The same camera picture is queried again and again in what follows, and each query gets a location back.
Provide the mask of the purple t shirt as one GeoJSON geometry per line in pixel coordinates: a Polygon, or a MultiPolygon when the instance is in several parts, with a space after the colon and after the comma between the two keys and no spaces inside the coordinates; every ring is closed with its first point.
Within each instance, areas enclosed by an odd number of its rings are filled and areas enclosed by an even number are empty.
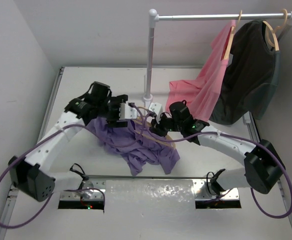
{"type": "Polygon", "coordinates": [[[133,176],[142,172],[145,164],[160,165],[168,175],[172,172],[180,155],[173,143],[152,138],[148,132],[138,138],[142,130],[140,117],[130,120],[127,127],[109,128],[104,118],[90,121],[87,128],[99,138],[99,145],[112,155],[121,156],[133,176]]]}

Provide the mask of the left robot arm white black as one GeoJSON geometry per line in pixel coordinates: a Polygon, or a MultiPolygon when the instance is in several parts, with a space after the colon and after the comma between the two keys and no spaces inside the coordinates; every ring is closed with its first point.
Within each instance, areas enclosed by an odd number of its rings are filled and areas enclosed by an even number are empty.
{"type": "Polygon", "coordinates": [[[113,96],[109,85],[93,82],[84,94],[66,105],[39,146],[21,157],[18,163],[14,163],[15,156],[9,161],[13,185],[38,202],[55,192],[78,190],[85,175],[73,170],[53,173],[50,168],[54,160],[71,139],[97,117],[105,118],[111,127],[126,127],[125,121],[137,116],[137,111],[127,102],[128,95],[113,96]]]}

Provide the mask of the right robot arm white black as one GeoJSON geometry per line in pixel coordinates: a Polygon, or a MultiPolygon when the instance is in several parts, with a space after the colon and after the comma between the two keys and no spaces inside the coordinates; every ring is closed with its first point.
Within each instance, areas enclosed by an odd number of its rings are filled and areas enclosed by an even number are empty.
{"type": "Polygon", "coordinates": [[[155,137],[179,132],[183,140],[214,149],[242,165],[238,169],[222,168],[214,173],[207,184],[210,194],[219,195],[232,188],[252,188],[266,195],[285,170],[269,141],[250,142],[219,131],[208,122],[194,118],[184,100],[170,105],[170,116],[164,113],[163,106],[158,102],[150,103],[148,110],[153,117],[149,130],[155,137]]]}

